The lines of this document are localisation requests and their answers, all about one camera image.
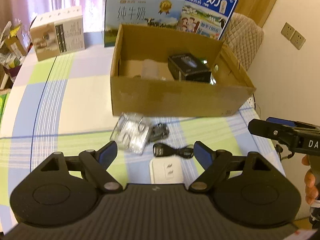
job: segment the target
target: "human hand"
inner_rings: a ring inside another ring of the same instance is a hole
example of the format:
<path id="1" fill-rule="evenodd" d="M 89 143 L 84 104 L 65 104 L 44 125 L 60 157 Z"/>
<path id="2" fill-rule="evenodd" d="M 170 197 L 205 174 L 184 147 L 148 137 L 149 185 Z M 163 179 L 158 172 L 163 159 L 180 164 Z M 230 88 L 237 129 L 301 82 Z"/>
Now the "human hand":
<path id="1" fill-rule="evenodd" d="M 309 166 L 308 156 L 305 155 L 301 160 L 303 165 Z M 311 205 L 319 195 L 319 191 L 315 186 L 316 177 L 312 174 L 311 169 L 307 171 L 304 176 L 304 183 L 306 184 L 305 192 L 306 192 L 306 202 Z"/>

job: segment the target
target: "blue milk box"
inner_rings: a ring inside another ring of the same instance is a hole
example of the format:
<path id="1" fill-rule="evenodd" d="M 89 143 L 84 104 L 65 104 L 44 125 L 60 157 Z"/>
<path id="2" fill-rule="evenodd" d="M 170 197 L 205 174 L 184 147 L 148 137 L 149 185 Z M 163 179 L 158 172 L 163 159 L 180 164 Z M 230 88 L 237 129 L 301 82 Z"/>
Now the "blue milk box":
<path id="1" fill-rule="evenodd" d="M 103 0 L 104 46 L 114 46 L 120 24 L 176 29 L 185 0 Z"/>
<path id="2" fill-rule="evenodd" d="M 238 0 L 186 0 L 177 29 L 219 40 L 237 3 Z"/>

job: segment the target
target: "metal screw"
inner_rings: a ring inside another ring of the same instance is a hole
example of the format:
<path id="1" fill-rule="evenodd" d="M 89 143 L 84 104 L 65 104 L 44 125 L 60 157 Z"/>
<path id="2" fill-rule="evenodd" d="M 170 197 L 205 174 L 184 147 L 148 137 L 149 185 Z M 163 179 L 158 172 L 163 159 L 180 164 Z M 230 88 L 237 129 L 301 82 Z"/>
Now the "metal screw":
<path id="1" fill-rule="evenodd" d="M 194 182 L 191 184 L 191 187 L 194 190 L 205 190 L 208 187 L 208 185 L 204 182 Z"/>
<path id="2" fill-rule="evenodd" d="M 104 185 L 104 188 L 107 190 L 117 190 L 119 187 L 120 187 L 120 185 L 117 182 L 107 182 Z"/>

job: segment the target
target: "checkered tablecloth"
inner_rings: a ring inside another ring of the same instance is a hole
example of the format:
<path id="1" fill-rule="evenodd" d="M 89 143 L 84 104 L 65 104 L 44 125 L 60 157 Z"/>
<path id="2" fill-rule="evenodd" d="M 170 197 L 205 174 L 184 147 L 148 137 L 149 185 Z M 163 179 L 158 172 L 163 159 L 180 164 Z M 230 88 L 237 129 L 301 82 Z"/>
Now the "checkered tablecloth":
<path id="1" fill-rule="evenodd" d="M 16 224 L 9 196 L 39 163 L 54 151 L 77 155 L 108 143 L 117 118 L 112 116 L 110 66 L 113 48 L 104 48 L 101 33 L 86 34 L 87 49 L 38 62 L 30 52 L 9 96 L 0 129 L 0 220 L 3 231 Z M 258 151 L 284 173 L 270 140 L 247 129 L 257 114 L 248 103 L 231 117 L 154 118 L 166 122 L 174 147 L 199 140 L 213 150 L 234 155 Z M 108 172 L 123 186 L 150 183 L 152 145 L 143 155 L 119 151 Z M 193 158 L 181 160 L 188 186 L 203 169 Z"/>

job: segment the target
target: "wall socket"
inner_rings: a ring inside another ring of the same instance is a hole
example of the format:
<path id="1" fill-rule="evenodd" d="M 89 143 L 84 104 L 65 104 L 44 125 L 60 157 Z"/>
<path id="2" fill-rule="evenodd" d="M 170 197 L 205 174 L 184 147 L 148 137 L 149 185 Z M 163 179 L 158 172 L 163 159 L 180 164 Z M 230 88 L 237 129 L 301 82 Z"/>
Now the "wall socket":
<path id="1" fill-rule="evenodd" d="M 306 39 L 299 32 L 295 31 L 290 41 L 297 49 L 301 49 Z"/>
<path id="2" fill-rule="evenodd" d="M 290 40 L 294 34 L 295 29 L 289 24 L 285 23 L 284 27 L 282 28 L 281 34 Z"/>

